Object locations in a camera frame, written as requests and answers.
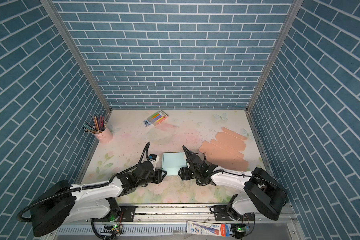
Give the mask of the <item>light blue paper box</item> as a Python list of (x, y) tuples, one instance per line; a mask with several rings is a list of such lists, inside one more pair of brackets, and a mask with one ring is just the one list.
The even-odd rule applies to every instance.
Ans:
[(162, 166), (164, 169), (182, 168), (187, 166), (185, 153), (184, 152), (163, 153)]

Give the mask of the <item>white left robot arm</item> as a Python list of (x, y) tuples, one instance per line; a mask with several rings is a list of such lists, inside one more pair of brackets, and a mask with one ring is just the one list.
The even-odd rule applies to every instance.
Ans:
[(68, 181), (60, 181), (31, 204), (34, 236), (42, 237), (62, 224), (81, 220), (117, 222), (122, 217), (118, 197), (131, 194), (138, 187), (159, 184), (166, 175), (167, 172), (156, 169), (155, 161), (151, 160), (104, 182), (71, 185)]

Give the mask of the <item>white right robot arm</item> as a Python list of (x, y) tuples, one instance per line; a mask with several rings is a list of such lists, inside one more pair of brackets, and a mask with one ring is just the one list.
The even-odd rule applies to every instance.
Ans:
[(201, 158), (200, 153), (184, 151), (187, 166), (178, 175), (183, 181), (195, 180), (198, 186), (225, 186), (239, 192), (229, 200), (223, 213), (232, 220), (239, 220), (248, 213), (259, 212), (266, 218), (277, 221), (287, 202), (287, 192), (262, 168), (240, 172), (228, 170)]

